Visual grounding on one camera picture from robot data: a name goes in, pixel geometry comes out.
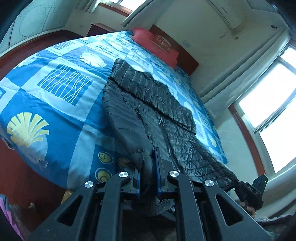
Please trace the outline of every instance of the patterned bed sheet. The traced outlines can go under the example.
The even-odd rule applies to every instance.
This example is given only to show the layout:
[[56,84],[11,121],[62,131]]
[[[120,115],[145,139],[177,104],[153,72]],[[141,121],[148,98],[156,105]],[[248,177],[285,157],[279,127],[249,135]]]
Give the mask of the patterned bed sheet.
[[192,111],[196,137],[227,163],[214,124],[191,87],[174,70],[123,31],[56,44],[18,64],[0,81],[0,136],[24,161],[70,190],[84,181],[102,182],[124,168],[102,109],[102,89],[114,61],[124,59],[150,72]]

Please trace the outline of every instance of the wooden headboard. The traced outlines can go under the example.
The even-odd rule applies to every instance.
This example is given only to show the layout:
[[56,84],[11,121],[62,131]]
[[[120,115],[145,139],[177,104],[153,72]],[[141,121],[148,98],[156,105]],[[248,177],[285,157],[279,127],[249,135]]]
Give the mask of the wooden headboard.
[[163,36],[171,44],[171,48],[179,52],[177,58],[178,66],[180,66],[189,76],[195,71],[199,63],[181,45],[155,25],[151,27],[150,32],[154,35],[157,34]]

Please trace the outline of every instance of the rectangular pattern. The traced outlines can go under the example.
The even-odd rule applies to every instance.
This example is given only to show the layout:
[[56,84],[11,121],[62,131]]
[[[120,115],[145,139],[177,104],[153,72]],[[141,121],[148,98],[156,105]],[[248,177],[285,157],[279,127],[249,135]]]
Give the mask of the rectangular pattern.
[[42,89],[76,105],[92,80],[75,69],[60,64],[38,83]]
[[57,50],[60,50],[62,48],[68,47],[68,46],[70,46],[72,44],[74,44],[72,41],[67,41],[67,42],[63,42],[63,43],[53,45],[52,47],[57,49]]

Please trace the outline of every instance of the red pillow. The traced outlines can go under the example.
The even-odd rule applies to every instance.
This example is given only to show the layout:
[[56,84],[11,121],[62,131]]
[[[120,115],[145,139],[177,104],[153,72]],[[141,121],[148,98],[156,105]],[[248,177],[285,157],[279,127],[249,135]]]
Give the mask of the red pillow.
[[154,35],[150,41],[152,41],[152,43],[154,43],[161,50],[168,53],[168,51],[170,49],[170,43],[164,37],[162,37],[160,35]]
[[149,50],[151,53],[163,60],[169,66],[173,67],[174,69],[176,68],[179,52],[171,48],[168,50],[167,53],[161,50],[151,41],[151,39],[154,38],[154,35],[147,29],[136,27],[134,28],[133,32],[134,36],[132,37],[132,39],[136,43]]

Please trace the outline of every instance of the window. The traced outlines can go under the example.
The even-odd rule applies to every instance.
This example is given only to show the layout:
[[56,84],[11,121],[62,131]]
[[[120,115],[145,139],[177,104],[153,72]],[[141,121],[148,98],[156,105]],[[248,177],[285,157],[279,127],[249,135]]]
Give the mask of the window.
[[127,8],[135,11],[146,0],[103,0],[102,2],[110,4],[116,8]]
[[296,163],[295,97],[296,48],[287,45],[235,103],[271,178]]

